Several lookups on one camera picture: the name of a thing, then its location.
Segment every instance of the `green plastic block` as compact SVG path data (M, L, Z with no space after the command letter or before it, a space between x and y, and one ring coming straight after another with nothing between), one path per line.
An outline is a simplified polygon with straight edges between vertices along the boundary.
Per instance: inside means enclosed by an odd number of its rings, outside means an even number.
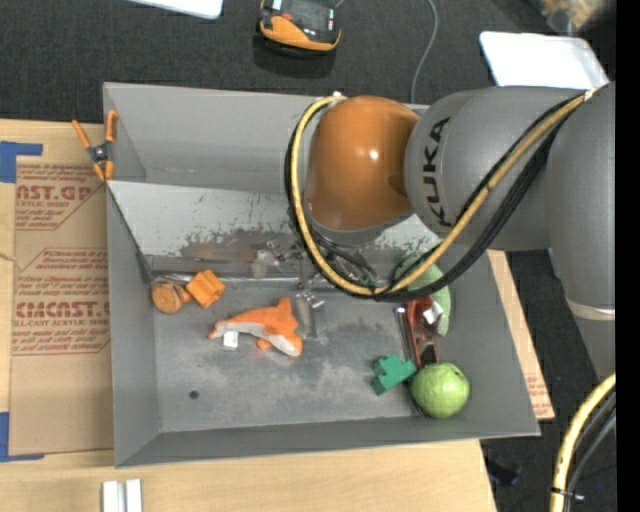
M381 395L401 384L417 371L413 361L400 361L395 354L383 357L373 365L373 372L376 374L372 382L373 389L377 395Z

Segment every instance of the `green object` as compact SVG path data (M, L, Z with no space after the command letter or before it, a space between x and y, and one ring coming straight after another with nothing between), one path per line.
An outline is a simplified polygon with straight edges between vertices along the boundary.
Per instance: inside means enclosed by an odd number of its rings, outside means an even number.
M417 256L411 256L403 261L396 270L395 277L402 275L402 273L410 267L416 260ZM437 281L443 276L442 270L440 270L436 265L431 265L427 270L425 270L418 279L416 279L413 283L411 283L407 289L409 291L418 290L423 286L427 286L428 284ZM441 288L437 292L431 294L431 300L437 302L442 308L442 315L438 320L438 324L436 326L436 331L440 336L446 336L449 331L449 317L451 315L451 292L449 291L449 287L445 286Z
M432 418L449 418L467 403L471 386L453 363L439 362L422 368L409 390L416 404Z
M395 354L379 359L373 365L376 377L373 379L373 389L376 395L389 391L392 387L404 382L417 371L413 361L400 361Z

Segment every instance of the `orange block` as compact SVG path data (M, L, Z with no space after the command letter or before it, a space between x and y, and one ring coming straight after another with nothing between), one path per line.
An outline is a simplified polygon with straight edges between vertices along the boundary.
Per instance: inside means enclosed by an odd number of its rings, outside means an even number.
M186 288L198 304L208 308L220 298L226 286L211 270L205 270L197 273Z

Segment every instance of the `white object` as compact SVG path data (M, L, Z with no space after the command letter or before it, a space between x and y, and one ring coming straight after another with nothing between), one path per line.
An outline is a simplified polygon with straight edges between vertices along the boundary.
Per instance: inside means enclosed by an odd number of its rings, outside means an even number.
M433 325L443 313L444 309L442 309L442 306L434 300L431 307L423 312L422 316L429 325Z
M609 82L591 46L577 37L482 32L480 46L500 86L584 90Z
M238 348L238 332L229 331L225 332L222 338L222 345L227 348Z
M170 11L181 12L190 16L197 16L214 20L222 12L222 0L129 0L138 4L160 7Z
M142 482L102 482L102 512L142 512Z

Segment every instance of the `orange device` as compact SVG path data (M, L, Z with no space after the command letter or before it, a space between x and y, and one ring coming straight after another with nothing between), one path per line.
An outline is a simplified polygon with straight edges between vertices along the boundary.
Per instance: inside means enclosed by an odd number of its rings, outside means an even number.
M326 0L262 0L258 30L269 46L293 55L326 54L341 31Z

